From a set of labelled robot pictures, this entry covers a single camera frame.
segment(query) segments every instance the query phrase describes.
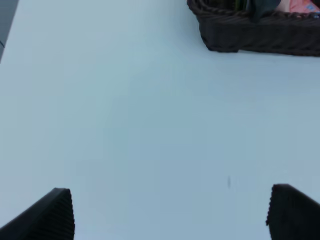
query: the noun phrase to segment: dark ribbed object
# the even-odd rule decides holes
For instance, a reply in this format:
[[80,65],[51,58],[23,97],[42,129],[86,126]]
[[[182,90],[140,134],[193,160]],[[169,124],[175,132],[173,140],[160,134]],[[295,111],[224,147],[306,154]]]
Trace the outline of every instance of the dark ribbed object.
[[272,240],[319,240],[320,205],[288,184],[275,184],[266,225]]
[[54,188],[0,228],[0,240],[73,240],[75,220],[69,189]]
[[249,12],[224,9],[223,1],[187,0],[210,51],[320,56],[320,13],[273,11],[253,23]]

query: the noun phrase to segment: black object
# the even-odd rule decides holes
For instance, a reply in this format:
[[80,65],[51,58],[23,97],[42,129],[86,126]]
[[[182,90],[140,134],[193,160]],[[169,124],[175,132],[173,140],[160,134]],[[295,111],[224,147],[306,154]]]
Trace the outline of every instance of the black object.
[[249,0],[251,1],[252,9],[249,11],[253,14],[252,21],[254,23],[259,22],[260,18],[268,12],[274,11],[281,0]]
[[0,0],[0,61],[6,47],[19,0]]
[[275,184],[266,225],[272,240],[319,240],[320,205],[289,184]]
[[54,188],[0,228],[0,240],[73,240],[75,220],[71,192]]

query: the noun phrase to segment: dark brown basket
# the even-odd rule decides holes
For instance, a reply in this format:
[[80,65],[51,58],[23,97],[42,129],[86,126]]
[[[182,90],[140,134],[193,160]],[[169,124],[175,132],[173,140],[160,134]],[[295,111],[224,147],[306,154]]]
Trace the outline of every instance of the dark brown basket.
[[320,56],[319,13],[274,11],[253,23],[247,11],[219,8],[217,0],[187,0],[187,4],[210,51]]

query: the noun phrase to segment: table surface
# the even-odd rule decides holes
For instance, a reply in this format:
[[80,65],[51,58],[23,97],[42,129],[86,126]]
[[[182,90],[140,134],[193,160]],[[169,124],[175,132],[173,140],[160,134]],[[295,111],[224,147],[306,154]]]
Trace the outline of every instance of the table surface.
[[0,65],[0,225],[70,188],[75,240],[268,240],[319,191],[320,58],[206,49],[185,0],[20,1]]

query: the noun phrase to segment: black corrugated object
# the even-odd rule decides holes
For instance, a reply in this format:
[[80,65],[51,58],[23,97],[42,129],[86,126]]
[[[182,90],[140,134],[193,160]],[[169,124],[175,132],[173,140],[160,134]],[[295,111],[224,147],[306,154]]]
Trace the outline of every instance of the black corrugated object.
[[75,219],[71,192],[54,188],[0,228],[0,240],[73,240]]
[[275,184],[266,225],[272,240],[319,240],[320,205],[289,184]]

